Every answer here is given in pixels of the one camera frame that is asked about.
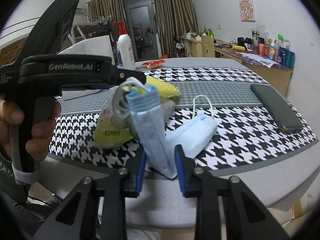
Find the cable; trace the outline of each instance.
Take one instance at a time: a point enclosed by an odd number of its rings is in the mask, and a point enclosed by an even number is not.
[[[286,222],[291,222],[291,221],[293,221],[293,220],[294,220],[294,218],[291,218],[291,219],[287,220]]]
[[[29,198],[31,198],[31,199],[33,199],[33,200],[40,201],[40,202],[42,202],[42,203],[44,203],[44,204],[47,204],[48,206],[50,206],[50,207],[52,207],[52,208],[54,208],[54,209],[55,209],[55,207],[54,207],[54,206],[52,206],[52,205],[48,204],[46,201],[43,201],[43,200],[38,199],[38,198],[35,198],[35,197],[31,197],[31,196],[28,194],[28,191],[27,191],[27,187],[26,187],[26,185],[24,185],[24,186],[23,186],[23,189],[24,189],[25,193],[28,195],[28,197],[29,197]]]
[[[54,209],[55,209],[55,207],[54,207],[54,206],[52,206],[52,205],[48,204],[46,201],[43,201],[43,200],[38,199],[38,198],[36,198],[36,197],[31,197],[30,195],[28,195],[28,197],[29,197],[29,198],[31,198],[31,199],[33,199],[33,200],[40,201],[40,202],[42,202],[42,203],[44,203],[44,204],[46,204],[46,205],[48,205],[48,206],[50,206],[50,207],[52,207],[52,208],[54,208]]]

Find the face mask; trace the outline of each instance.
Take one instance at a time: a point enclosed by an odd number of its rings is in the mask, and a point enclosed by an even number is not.
[[[196,114],[196,99],[205,97],[210,105],[211,116],[198,111]],[[195,158],[208,144],[217,131],[218,124],[213,119],[212,104],[205,95],[198,95],[193,99],[192,119],[180,126],[167,138],[167,150],[174,155],[174,148],[181,144],[186,157]]]
[[[117,109],[124,86],[129,86],[130,89],[130,93],[126,95],[130,110],[127,113]],[[112,106],[113,113],[117,118],[123,119],[131,114],[133,125],[140,143],[143,145],[149,165],[169,179],[176,177],[174,154],[167,154],[166,150],[163,110],[157,88],[150,84],[144,86],[136,78],[130,77],[118,87]]]

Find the curtain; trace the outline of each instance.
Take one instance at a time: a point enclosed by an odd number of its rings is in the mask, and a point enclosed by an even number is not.
[[[179,40],[189,29],[198,32],[192,0],[155,0],[155,7],[156,26],[164,54],[169,54],[173,36]]]
[[[123,0],[92,0],[88,2],[88,13],[93,16],[110,16],[112,20],[124,22],[126,17]]]

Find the glass door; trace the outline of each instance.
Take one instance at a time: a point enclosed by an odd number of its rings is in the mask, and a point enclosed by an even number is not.
[[[125,0],[129,35],[136,61],[158,58],[152,0]]]

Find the hand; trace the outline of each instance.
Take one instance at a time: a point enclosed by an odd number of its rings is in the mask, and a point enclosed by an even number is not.
[[[27,152],[38,161],[43,161],[49,152],[56,118],[60,115],[61,105],[57,103],[48,121],[40,122],[32,127],[32,139],[27,141]],[[11,159],[9,125],[19,125],[24,119],[22,110],[12,101],[0,100],[0,146],[5,150],[6,158]]]

